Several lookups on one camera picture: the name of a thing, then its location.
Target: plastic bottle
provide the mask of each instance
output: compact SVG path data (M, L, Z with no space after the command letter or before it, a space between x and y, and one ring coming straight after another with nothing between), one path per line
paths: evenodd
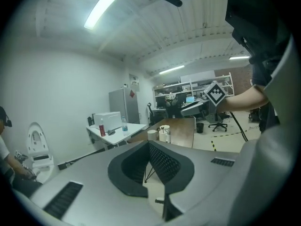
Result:
M122 132L123 135L126 136L128 134L128 130L127 130L127 120L124 116L121 117L121 121L122 121Z
M104 132L104 126L103 126L103 120L101 119L101 125L99 126L99 130L100 130L100 135L102 137L105 136L105 132Z
M166 129L166 142L167 143L171 143L171 135L170 135L170 130L169 129Z

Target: table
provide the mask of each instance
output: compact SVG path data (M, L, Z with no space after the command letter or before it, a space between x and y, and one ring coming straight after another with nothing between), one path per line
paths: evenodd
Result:
M98 136L101 140L106 141L107 143L110 143L112 145L117 145L120 142L126 140L128 137L132 136L133 134L137 133L138 131L142 130L146 125L144 124L127 124L127 135L124 136L122 132L122 128L118 128L115 130L115 134L108 136L108 133L106 133L106 136L102 137L100 135L100 130L96 126L87 126L87 129L91 131L93 134Z
M192 148L194 137L194 118L163 119L137 136L127 140L127 142L132 143L147 140L147 131L156 130L162 125L170 126L172 144Z
M205 103L206 101L208 101L208 100L204 100L204 99L202 99L202 98L198 98L198 99L196 99L194 102L202 102L202 103ZM190 104L192 104L193 102L189 102L189 103L184 103L182 106L181 106L181 108L184 108L184 107L186 107L186 106L188 106L188 105L190 105Z
M166 111L165 108L162 108L162 109L152 108L151 110L152 110L152 111L156 111L156 112L157 112L157 111L164 111L164 112Z

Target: toilet seat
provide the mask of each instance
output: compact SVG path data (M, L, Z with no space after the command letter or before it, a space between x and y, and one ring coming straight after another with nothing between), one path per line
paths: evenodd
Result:
M45 183L58 174L59 169L50 154L44 132L36 122L29 126L26 147L38 182Z

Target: black mesh panel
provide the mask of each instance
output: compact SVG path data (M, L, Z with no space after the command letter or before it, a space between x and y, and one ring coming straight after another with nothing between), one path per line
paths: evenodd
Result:
M150 163L163 184L168 183L181 168L176 159L153 145L150 145Z

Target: white wall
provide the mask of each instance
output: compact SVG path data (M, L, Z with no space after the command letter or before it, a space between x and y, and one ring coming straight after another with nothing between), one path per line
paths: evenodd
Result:
M197 74L206 71L243 67L246 66L248 63L248 60L228 60L224 58L212 58L211 62L207 60L206 63L200 60L190 65L186 65L182 69L171 71L162 75L156 75L153 77L153 79L155 81L155 85L159 85L162 83L171 83L178 81L181 76Z
M137 91L138 110L140 113L140 123L149 124L149 110L147 104L150 102L152 107L154 106L153 87L154 82L150 77L143 73L138 65L129 57L125 57L124 62L126 64L125 81L129 84L129 74L135 75L139 78L139 91Z
M211 79L215 77L214 70L206 71L206 72L200 72L200 73L193 73L189 75L181 76L181 82L189 82L191 81L197 81L197 80L204 80L204 79Z
M110 111L108 93L124 83L124 66L59 49L60 43L47 40L7 41L0 56L0 105L13 122L3 133L10 152L27 153L27 131L34 121L58 163L100 149L102 144L89 140L87 117Z

